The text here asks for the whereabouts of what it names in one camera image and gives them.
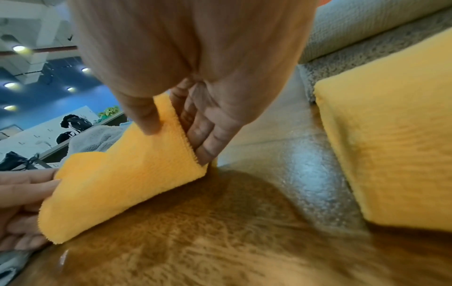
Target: ceiling light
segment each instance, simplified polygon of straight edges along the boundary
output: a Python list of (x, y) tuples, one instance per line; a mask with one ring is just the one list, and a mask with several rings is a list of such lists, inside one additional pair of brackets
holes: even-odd
[(8, 111), (13, 111), (13, 110), (16, 109), (16, 106), (14, 106), (14, 105), (8, 105), (8, 106), (5, 106), (3, 109), (6, 109), (6, 110), (8, 110)]
[(10, 89), (10, 88), (15, 87), (16, 84), (14, 82), (7, 82), (3, 86)]
[(26, 47), (21, 46), (21, 45), (17, 45), (17, 46), (13, 47), (14, 52), (18, 52), (18, 53), (25, 51), (25, 49), (26, 49)]

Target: wooden table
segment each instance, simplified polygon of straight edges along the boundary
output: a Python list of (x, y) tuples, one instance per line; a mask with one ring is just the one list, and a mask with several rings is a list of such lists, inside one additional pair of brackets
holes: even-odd
[(45, 249), (12, 285), (452, 285), (451, 235), (363, 221), (299, 81), (217, 170)]

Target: hand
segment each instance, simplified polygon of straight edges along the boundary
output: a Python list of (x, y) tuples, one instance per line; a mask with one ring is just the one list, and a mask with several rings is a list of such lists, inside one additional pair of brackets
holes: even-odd
[(0, 172), (0, 251), (35, 250), (48, 243), (38, 228), (38, 211), (59, 181), (57, 169)]
[(70, 0), (83, 60), (147, 134), (171, 99), (199, 163), (214, 159), (283, 89), (315, 0)]

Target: folded yellow towel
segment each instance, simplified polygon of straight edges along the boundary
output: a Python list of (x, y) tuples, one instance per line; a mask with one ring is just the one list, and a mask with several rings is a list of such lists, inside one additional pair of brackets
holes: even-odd
[(188, 143), (168, 95), (155, 97), (162, 130), (146, 136), (135, 124), (107, 152), (72, 155), (62, 179), (42, 204), (39, 228), (53, 243), (81, 232), (157, 194), (206, 174)]
[(452, 29), (315, 86), (364, 217), (452, 231)]

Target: green plant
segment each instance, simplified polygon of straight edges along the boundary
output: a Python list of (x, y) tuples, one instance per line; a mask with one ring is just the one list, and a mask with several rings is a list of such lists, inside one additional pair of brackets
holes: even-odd
[(116, 114), (116, 113), (118, 113), (118, 112), (120, 112), (119, 106), (115, 105), (115, 106), (113, 106), (113, 107), (107, 108), (107, 109), (104, 110), (103, 112), (100, 112), (100, 113), (99, 113), (99, 117), (100, 117), (100, 118), (103, 118), (103, 117), (110, 117), (110, 116), (112, 116), (113, 114)]

